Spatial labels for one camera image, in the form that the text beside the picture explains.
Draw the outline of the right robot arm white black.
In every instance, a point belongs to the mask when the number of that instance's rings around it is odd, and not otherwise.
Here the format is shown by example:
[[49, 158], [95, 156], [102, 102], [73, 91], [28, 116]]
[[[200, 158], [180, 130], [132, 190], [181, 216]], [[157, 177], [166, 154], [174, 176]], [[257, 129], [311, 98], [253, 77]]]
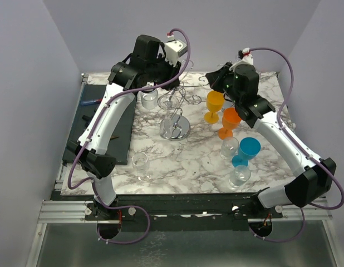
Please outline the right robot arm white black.
[[249, 64], [231, 68], [227, 62], [221, 69], [205, 75], [210, 88], [224, 93], [232, 102], [238, 116], [259, 132], [283, 157], [294, 180], [277, 187], [266, 188], [250, 204], [250, 212], [262, 218], [277, 205], [304, 207], [327, 193], [332, 185], [331, 175], [336, 164], [331, 158], [322, 159], [289, 131], [277, 119], [274, 106], [259, 95], [259, 74]]

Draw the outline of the chrome swirl wine glass rack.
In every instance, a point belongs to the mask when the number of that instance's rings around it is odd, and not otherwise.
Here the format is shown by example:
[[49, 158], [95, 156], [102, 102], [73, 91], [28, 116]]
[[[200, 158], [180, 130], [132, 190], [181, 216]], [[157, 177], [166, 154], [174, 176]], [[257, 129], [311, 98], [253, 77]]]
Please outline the chrome swirl wine glass rack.
[[172, 123], [173, 123], [173, 130], [172, 130], [171, 138], [166, 139], [169, 141], [181, 141], [187, 138], [190, 133], [190, 130], [191, 130], [190, 122], [185, 116], [183, 116], [183, 109], [182, 109], [183, 103], [187, 102], [190, 105], [198, 105], [202, 102], [202, 98], [198, 95], [192, 95], [191, 97], [187, 98], [186, 89], [195, 88], [195, 87], [204, 87], [208, 85], [207, 79], [205, 78], [204, 75], [202, 75], [201, 77], [198, 78], [198, 80], [201, 82], [200, 85], [185, 86], [184, 78], [186, 78], [189, 72], [193, 69], [194, 62], [192, 60], [189, 60], [187, 65], [190, 65], [190, 66], [188, 70], [185, 72], [185, 74], [182, 76], [182, 78], [179, 79], [180, 85], [168, 91], [167, 93], [163, 94], [163, 95], [174, 95], [179, 100], [178, 107], [175, 109], [171, 117]]

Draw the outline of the dark grey box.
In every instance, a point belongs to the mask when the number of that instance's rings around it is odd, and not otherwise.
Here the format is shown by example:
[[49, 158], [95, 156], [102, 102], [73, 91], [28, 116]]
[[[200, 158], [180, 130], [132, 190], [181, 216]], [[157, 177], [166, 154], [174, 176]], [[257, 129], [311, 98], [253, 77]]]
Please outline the dark grey box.
[[[63, 155], [65, 163], [73, 163], [105, 103], [121, 91], [122, 87], [115, 84], [84, 86], [81, 101], [100, 98], [102, 101], [96, 105], [78, 106]], [[99, 120], [86, 149], [99, 155], [112, 156], [118, 165], [127, 165], [136, 101], [136, 94], [133, 93], [115, 99]], [[92, 117], [91, 121], [84, 121], [83, 115]]]

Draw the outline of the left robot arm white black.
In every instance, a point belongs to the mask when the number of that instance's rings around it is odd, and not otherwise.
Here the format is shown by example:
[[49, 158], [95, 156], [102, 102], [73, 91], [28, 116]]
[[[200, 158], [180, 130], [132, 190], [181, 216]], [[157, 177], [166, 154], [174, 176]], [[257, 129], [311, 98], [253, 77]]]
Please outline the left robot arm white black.
[[73, 163], [88, 174], [95, 200], [100, 203], [98, 213], [106, 220], [117, 214], [111, 179], [116, 159], [106, 152], [121, 116], [139, 91], [176, 87], [183, 72], [180, 58], [190, 55], [188, 39], [175, 39], [172, 32], [167, 37], [165, 43], [144, 34], [137, 37], [133, 52], [112, 66], [105, 94], [90, 124], [76, 142], [67, 144], [76, 155]]

